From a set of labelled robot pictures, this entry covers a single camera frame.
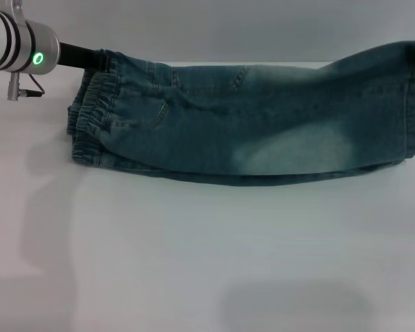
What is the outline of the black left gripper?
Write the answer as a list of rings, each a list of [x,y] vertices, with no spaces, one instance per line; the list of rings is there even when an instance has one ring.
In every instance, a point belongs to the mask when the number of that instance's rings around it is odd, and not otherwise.
[[[111,56],[105,50],[89,50],[60,42],[57,64],[108,73],[111,68]]]

